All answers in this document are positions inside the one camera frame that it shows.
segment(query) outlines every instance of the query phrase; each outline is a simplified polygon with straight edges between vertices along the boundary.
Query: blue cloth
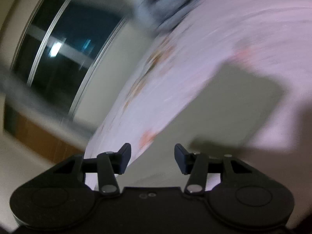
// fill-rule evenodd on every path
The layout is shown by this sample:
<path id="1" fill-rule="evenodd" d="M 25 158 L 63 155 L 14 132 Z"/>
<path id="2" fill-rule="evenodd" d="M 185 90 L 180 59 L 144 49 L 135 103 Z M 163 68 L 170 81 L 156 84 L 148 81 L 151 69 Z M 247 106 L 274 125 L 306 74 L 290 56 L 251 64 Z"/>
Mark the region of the blue cloth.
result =
<path id="1" fill-rule="evenodd" d="M 148 30 L 173 30 L 196 7 L 198 0 L 135 0 L 135 16 Z"/>

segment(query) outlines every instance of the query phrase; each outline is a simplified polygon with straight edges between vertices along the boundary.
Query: crumpled light blue fabric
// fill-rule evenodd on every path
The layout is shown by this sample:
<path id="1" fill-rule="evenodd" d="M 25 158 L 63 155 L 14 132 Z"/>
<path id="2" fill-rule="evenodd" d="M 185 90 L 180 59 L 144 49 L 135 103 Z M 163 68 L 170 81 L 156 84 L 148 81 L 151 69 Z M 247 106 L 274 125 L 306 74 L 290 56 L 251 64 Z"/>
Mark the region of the crumpled light blue fabric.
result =
<path id="1" fill-rule="evenodd" d="M 198 0 L 135 0 L 135 17 L 155 33 L 172 31 L 196 7 Z"/>

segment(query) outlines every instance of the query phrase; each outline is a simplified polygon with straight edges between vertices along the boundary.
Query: window pane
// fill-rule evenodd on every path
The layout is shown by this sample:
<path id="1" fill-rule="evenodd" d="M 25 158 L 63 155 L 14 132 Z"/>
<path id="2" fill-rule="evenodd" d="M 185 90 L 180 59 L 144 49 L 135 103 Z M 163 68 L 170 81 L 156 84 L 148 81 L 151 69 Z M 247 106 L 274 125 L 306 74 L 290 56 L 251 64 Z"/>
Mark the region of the window pane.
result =
<path id="1" fill-rule="evenodd" d="M 34 62 L 40 44 L 41 41 L 38 41 L 28 34 L 25 35 L 13 68 L 15 74 L 24 83 L 27 83 L 32 63 Z"/>
<path id="2" fill-rule="evenodd" d="M 47 31 L 64 1 L 65 0 L 44 0 L 32 20 L 32 25 Z"/>
<path id="3" fill-rule="evenodd" d="M 68 112 L 88 69 L 61 54 L 50 57 L 51 49 L 45 48 L 31 87 L 52 105 Z"/>
<path id="4" fill-rule="evenodd" d="M 71 2 L 52 36 L 95 59 L 120 20 L 114 13 Z"/>

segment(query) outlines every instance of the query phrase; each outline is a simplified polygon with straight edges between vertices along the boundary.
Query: bright light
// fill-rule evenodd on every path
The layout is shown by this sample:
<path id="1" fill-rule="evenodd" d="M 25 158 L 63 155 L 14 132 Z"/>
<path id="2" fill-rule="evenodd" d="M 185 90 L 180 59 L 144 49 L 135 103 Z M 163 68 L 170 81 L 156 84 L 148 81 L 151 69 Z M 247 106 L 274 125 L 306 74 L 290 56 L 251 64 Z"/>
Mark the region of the bright light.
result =
<path id="1" fill-rule="evenodd" d="M 49 57 L 55 57 L 62 46 L 61 42 L 55 42 L 51 47 Z"/>

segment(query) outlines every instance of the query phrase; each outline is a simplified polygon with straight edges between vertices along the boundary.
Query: window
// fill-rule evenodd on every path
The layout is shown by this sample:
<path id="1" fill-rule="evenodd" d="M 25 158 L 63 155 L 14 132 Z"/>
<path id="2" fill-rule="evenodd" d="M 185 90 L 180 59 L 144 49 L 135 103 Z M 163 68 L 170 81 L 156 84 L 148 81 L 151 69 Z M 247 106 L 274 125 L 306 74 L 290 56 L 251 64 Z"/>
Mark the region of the window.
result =
<path id="1" fill-rule="evenodd" d="M 68 1 L 43 1 L 13 67 L 21 80 L 66 112 L 121 21 L 115 13 Z"/>

